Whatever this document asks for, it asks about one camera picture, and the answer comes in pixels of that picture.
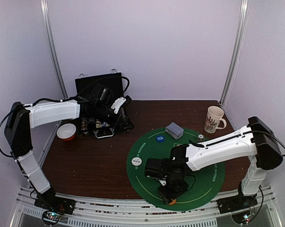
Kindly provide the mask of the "orange big blind button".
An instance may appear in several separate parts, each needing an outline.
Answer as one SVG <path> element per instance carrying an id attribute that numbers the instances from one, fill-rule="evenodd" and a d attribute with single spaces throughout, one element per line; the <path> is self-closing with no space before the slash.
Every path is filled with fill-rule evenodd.
<path id="1" fill-rule="evenodd" d="M 176 199 L 175 200 L 171 200 L 168 205 L 174 205 L 176 203 Z"/>

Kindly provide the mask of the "white dealer button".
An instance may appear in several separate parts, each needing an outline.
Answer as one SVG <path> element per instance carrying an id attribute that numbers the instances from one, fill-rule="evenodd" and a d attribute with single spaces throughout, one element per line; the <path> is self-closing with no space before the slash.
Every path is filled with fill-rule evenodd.
<path id="1" fill-rule="evenodd" d="M 134 157 L 131 160 L 131 163 L 133 164 L 133 166 L 139 166 L 142 164 L 142 159 L 140 157 Z"/>

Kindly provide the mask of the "blue small blind button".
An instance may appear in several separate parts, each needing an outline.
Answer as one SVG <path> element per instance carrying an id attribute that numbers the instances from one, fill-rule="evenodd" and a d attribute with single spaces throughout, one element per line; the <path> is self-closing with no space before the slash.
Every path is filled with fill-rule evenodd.
<path id="1" fill-rule="evenodd" d="M 165 136 L 163 135 L 157 135 L 155 138 L 156 142 L 162 143 L 165 141 Z"/>

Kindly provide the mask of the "deck of cards clear box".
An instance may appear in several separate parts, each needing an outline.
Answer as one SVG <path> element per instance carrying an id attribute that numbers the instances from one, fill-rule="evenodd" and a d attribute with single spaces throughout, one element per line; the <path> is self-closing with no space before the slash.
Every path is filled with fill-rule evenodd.
<path id="1" fill-rule="evenodd" d="M 184 134 L 184 129 L 176 123 L 172 122 L 165 127 L 165 132 L 177 140 Z"/>

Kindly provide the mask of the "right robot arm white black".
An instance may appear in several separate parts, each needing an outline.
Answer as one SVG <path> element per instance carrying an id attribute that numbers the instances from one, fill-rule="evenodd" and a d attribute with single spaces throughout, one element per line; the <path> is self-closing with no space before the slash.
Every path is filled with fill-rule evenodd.
<path id="1" fill-rule="evenodd" d="M 170 205 L 187 191 L 189 185 L 184 177 L 188 174 L 227 160 L 248 157 L 250 167 L 239 184 L 238 195 L 229 199 L 236 208 L 243 209 L 255 199 L 268 172 L 283 162 L 273 131 L 256 116 L 249 118 L 248 122 L 225 136 L 176 146 L 171 149 L 169 158 L 148 158 L 145 176 L 165 182 L 157 191 L 162 200 Z"/>

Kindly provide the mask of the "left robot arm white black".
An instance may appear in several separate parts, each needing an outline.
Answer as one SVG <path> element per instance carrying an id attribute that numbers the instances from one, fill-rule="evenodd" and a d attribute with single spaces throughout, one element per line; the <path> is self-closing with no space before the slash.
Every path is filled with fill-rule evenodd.
<path id="1" fill-rule="evenodd" d="M 60 100 L 41 98 L 31 104 L 15 102 L 12 105 L 10 112 L 0 122 L 5 126 L 3 132 L 11 149 L 8 157 L 19 165 L 36 191 L 37 198 L 47 209 L 56 209 L 59 199 L 35 158 L 32 145 L 34 129 L 64 120 L 80 119 L 83 134 L 92 133 L 100 139 L 99 133 L 104 131 L 97 125 L 106 123 L 110 133 L 104 133 L 102 137 L 112 137 L 133 128 L 125 111 L 130 102 L 129 96 L 114 97 L 110 89 L 97 84 L 87 97 L 76 95 Z"/>

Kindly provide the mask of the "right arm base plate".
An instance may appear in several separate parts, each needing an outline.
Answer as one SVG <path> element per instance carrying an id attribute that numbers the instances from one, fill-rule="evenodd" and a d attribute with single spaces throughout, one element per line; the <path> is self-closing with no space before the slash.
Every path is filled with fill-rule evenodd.
<path id="1" fill-rule="evenodd" d="M 218 199 L 216 202 L 221 214 L 246 209 L 258 204 L 256 196 L 242 195 Z"/>

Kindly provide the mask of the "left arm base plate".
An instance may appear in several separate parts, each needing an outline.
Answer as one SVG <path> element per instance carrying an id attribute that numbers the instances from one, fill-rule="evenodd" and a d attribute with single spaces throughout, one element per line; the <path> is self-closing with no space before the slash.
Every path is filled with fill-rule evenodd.
<path id="1" fill-rule="evenodd" d="M 66 199 L 62 197 L 54 197 L 53 199 L 49 200 L 38 197 L 34 202 L 34 205 L 36 207 L 68 215 L 73 214 L 75 204 L 76 204 L 75 200 Z"/>

